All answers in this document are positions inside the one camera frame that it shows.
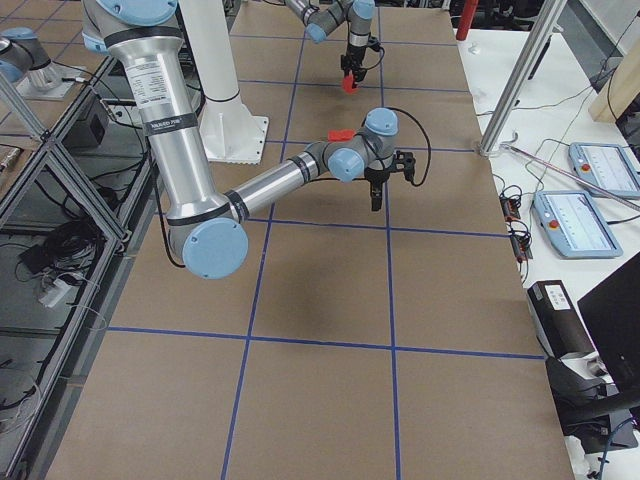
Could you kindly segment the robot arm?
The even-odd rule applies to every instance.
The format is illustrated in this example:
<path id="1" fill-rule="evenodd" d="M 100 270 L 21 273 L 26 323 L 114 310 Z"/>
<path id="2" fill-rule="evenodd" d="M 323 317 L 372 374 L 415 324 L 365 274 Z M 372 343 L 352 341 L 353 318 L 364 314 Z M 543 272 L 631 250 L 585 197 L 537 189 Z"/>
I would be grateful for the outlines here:
<path id="1" fill-rule="evenodd" d="M 340 68 L 343 71 L 342 88 L 347 93 L 353 93 L 358 83 L 366 77 L 370 67 L 364 67 L 363 61 L 366 51 L 371 49 L 380 52 L 380 41 L 371 33 L 371 24 L 376 5 L 371 0 L 334 1 L 327 9 L 321 10 L 310 1 L 286 0 L 288 7 L 305 26 L 306 34 L 315 42 L 324 42 L 328 36 L 347 24 L 346 52 L 340 58 Z"/>
<path id="2" fill-rule="evenodd" d="M 193 274 L 220 279 L 248 252 L 243 222 L 324 173 L 349 182 L 392 164 L 398 119 L 371 110 L 346 141 L 320 141 L 227 192 L 210 163 L 261 157 L 268 119 L 243 104 L 218 1 L 87 1 L 87 48 L 120 61 L 158 164 L 172 252 Z"/>

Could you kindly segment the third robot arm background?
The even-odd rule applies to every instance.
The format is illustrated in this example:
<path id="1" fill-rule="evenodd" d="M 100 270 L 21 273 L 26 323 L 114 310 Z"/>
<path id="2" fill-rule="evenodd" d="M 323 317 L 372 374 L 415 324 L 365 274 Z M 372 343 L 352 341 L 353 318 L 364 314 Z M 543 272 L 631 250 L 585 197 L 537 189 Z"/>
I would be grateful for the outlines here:
<path id="1" fill-rule="evenodd" d="M 1 74 L 28 100 L 62 101 L 76 78 L 75 70 L 52 61 L 27 27 L 1 32 Z"/>

